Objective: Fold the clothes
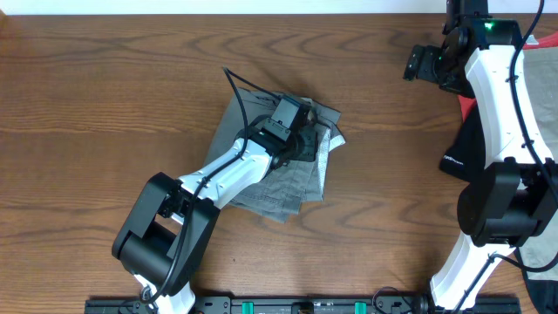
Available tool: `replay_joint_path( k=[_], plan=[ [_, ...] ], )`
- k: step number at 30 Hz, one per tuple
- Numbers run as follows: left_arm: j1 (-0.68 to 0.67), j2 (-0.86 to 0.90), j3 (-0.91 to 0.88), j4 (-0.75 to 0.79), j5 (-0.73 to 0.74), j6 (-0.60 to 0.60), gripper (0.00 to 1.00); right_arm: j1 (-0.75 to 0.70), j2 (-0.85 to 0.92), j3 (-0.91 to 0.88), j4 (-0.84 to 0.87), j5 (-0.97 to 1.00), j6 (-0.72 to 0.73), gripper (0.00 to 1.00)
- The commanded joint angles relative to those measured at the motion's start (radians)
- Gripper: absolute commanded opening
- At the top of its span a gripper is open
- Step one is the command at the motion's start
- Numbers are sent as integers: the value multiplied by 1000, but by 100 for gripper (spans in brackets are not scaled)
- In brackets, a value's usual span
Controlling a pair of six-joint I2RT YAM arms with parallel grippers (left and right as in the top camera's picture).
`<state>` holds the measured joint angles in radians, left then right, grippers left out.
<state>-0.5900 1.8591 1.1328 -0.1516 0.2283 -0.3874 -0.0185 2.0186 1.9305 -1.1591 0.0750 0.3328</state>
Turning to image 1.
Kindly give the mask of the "grey shorts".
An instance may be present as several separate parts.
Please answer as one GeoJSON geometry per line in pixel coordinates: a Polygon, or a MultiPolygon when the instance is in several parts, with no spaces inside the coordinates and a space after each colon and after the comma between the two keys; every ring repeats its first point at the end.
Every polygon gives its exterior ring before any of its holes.
{"type": "MultiPolygon", "coordinates": [[[[240,89],[239,93],[248,122],[262,115],[271,115],[277,107],[276,99],[264,92],[240,89]]],[[[286,222],[291,215],[299,214],[303,202],[323,201],[329,154],[345,143],[345,138],[337,127],[341,113],[313,99],[303,99],[309,101],[318,114],[318,123],[315,125],[318,139],[315,161],[293,160],[272,170],[262,181],[242,190],[229,202],[230,205],[277,222],[286,222]]],[[[214,134],[204,166],[231,148],[242,127],[242,114],[233,94],[214,134]]]]}

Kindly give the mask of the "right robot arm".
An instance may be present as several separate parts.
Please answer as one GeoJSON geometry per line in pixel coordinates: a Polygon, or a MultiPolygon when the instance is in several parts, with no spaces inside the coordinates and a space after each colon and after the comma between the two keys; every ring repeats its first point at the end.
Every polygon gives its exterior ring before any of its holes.
{"type": "Polygon", "coordinates": [[[485,1],[446,4],[441,46],[417,45],[406,80],[423,79],[473,98],[484,135],[480,176],[459,196],[460,234],[413,313],[508,313],[513,304],[480,296],[499,263],[540,235],[557,209],[557,166],[541,137],[525,82],[528,33],[492,17],[485,1]]]}

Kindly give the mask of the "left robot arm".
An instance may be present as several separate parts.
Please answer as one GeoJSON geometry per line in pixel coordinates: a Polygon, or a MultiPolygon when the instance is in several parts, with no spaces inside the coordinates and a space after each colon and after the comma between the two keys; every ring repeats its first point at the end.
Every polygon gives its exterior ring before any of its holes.
{"type": "Polygon", "coordinates": [[[242,190],[291,160],[316,158],[315,107],[292,95],[269,117],[246,125],[228,151],[202,169],[174,179],[157,173],[143,187],[112,245],[112,255],[142,285],[133,313],[188,313],[189,282],[221,210],[242,190]]]}

